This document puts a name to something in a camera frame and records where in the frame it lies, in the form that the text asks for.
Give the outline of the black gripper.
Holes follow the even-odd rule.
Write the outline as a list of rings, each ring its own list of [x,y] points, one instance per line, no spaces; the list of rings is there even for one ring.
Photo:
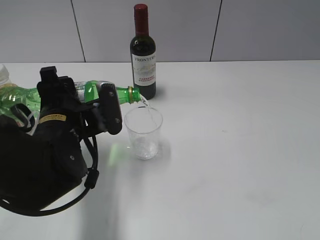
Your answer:
[[[40,69],[36,88],[40,96],[40,116],[36,139],[53,140],[73,133],[80,138],[100,134],[93,107],[80,102],[70,77],[60,79],[55,66]]]

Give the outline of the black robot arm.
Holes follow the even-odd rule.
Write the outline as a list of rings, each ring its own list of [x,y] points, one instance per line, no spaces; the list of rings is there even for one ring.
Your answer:
[[[99,177],[97,139],[86,131],[91,107],[55,66],[39,73],[39,118],[23,103],[0,116],[0,205],[28,217],[74,206]]]

